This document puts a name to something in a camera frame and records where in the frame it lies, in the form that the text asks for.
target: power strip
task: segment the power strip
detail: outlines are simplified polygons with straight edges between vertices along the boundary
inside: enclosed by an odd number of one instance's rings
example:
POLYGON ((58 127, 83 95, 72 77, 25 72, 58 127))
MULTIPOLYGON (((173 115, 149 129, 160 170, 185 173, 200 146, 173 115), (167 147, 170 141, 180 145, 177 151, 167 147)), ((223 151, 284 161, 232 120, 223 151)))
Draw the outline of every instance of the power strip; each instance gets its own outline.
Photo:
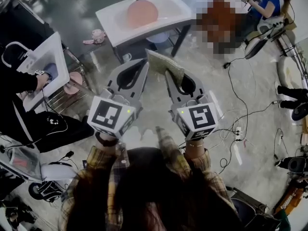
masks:
POLYGON ((241 139, 242 136, 243 136, 242 128, 241 127, 237 127, 236 128, 236 132, 235 132, 235 141, 237 143, 241 142, 242 141, 242 139, 241 139))

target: blue cloth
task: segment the blue cloth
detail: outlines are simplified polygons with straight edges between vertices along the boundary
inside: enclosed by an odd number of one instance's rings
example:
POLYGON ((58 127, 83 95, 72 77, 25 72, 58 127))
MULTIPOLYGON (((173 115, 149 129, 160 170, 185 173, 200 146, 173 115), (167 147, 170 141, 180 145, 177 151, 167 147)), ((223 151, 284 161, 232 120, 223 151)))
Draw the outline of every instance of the blue cloth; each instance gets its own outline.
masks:
MULTIPOLYGON (((262 0, 259 3, 259 5, 263 9, 265 9, 269 1, 271 1, 274 4, 274 6, 275 6, 274 12, 273 12, 271 17, 280 15, 280 0, 262 0)), ((257 19, 261 19, 262 18, 262 15, 255 8, 251 8, 250 11, 254 15, 254 17, 256 17, 257 19)))

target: brown pixelated area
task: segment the brown pixelated area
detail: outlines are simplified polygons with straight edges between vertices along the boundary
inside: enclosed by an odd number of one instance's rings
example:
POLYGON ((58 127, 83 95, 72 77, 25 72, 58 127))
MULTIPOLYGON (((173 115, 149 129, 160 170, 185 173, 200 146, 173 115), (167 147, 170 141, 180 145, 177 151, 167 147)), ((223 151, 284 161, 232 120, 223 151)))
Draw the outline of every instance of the brown pixelated area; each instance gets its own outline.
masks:
POLYGON ((197 15, 197 30, 207 32, 207 41, 224 42, 225 37, 230 37, 241 23, 242 14, 230 8, 230 3, 225 0, 213 0, 209 4, 207 13, 197 15))

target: yellow plaid shirt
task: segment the yellow plaid shirt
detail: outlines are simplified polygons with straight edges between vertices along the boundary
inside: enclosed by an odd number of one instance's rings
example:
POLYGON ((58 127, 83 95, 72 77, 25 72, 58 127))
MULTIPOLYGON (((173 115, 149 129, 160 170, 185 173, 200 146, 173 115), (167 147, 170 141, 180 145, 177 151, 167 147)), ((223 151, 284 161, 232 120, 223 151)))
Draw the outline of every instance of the yellow plaid shirt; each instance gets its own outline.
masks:
MULTIPOLYGON (((174 173, 178 174, 183 180, 188 178, 191 173, 191 168, 185 159, 185 156, 181 154, 178 146, 174 143, 173 139, 162 128, 156 128, 159 138, 160 149, 164 155, 167 163, 167 167, 174 173)), ((116 187, 121 179, 121 176, 125 173, 126 168, 129 167, 128 154, 123 145, 119 145, 118 156, 116 157, 112 167, 108 183, 108 200, 107 200, 107 216, 106 223, 108 230, 120 230, 123 217, 116 213, 114 209, 114 196, 116 187)), ((107 169, 110 166, 110 161, 114 160, 114 156, 107 155, 104 151, 92 147, 91 152, 87 159, 87 167, 93 169, 107 169)), ((224 200, 231 208, 235 210, 233 203, 231 202, 225 184, 222 178, 214 172, 211 172, 211 160, 208 150, 199 157, 192 160, 195 168, 202 170, 205 179, 210 182, 210 187, 217 193, 217 195, 224 200)), ((69 185, 67 191, 62 197, 61 215, 59 218, 59 230, 65 231, 69 217, 69 213, 74 206, 74 188, 78 184, 78 179, 85 176, 91 177, 87 169, 83 169, 78 173, 78 176, 69 185)))

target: gray floor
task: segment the gray floor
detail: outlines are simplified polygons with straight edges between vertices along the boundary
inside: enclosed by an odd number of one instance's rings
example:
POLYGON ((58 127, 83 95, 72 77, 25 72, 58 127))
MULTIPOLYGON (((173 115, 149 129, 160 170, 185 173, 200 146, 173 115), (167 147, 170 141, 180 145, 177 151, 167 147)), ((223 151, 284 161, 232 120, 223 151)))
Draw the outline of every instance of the gray floor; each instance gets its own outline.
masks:
MULTIPOLYGON (((95 47, 93 52, 87 53, 94 48, 83 46, 82 40, 88 39, 93 29, 100 28, 94 12, 117 1, 120 0, 45 0, 44 2, 37 0, 33 3, 33 9, 60 32, 63 41, 72 51, 76 55, 82 55, 80 59, 86 64, 92 86, 98 93, 105 85, 108 75, 119 63, 108 43, 95 47)), ((244 104, 235 97, 228 71, 222 68, 222 64, 226 60, 243 57, 244 51, 239 48, 233 55, 214 57, 207 45, 199 39, 199 34, 192 32, 174 60, 202 80, 208 95, 212 99, 217 99, 216 105, 222 113, 231 111, 219 121, 219 128, 229 128, 235 118, 245 115, 246 111, 243 111, 244 104)), ((262 110, 270 102, 283 98, 276 96, 274 90, 274 82, 278 80, 276 71, 278 56, 279 52, 275 44, 268 43, 251 60, 238 60, 232 64, 230 75, 234 89, 245 100, 250 112, 262 110)), ((171 100, 168 97, 163 76, 150 70, 141 102, 144 110, 124 137, 128 148, 144 144, 155 145, 153 133, 155 126, 166 128, 178 144, 184 142, 183 135, 167 112, 170 109, 171 100)), ((67 113, 82 115, 89 108, 90 103, 91 98, 87 97, 72 106, 67 113)), ((242 119, 239 126, 244 128, 246 120, 242 119)), ((301 126, 292 124, 288 110, 271 105, 265 112, 249 116, 247 140, 237 143, 237 148, 231 148, 231 163, 221 174, 226 185, 241 189, 270 208, 281 197, 288 180, 287 171, 277 169, 273 165, 274 137, 277 128, 283 130, 288 153, 293 156, 299 148, 301 126)), ((222 140, 219 132, 205 139, 206 148, 213 148, 210 150, 210 155, 214 171, 221 171, 219 165, 221 158, 225 157, 229 161, 229 149, 233 140, 234 136, 231 134, 222 140)), ((94 138, 90 138, 42 154, 42 163, 60 159, 66 152, 73 150, 75 155, 72 159, 81 168, 82 160, 86 159, 94 141, 94 138)), ((276 154, 280 158, 287 156, 283 144, 276 146, 276 154)), ((44 221, 38 220, 38 225, 44 227, 43 230, 57 230, 60 201, 57 201, 55 208, 52 208, 46 202, 34 200, 27 193, 27 186, 23 184, 15 192, 21 195, 24 201, 44 219, 44 221)))

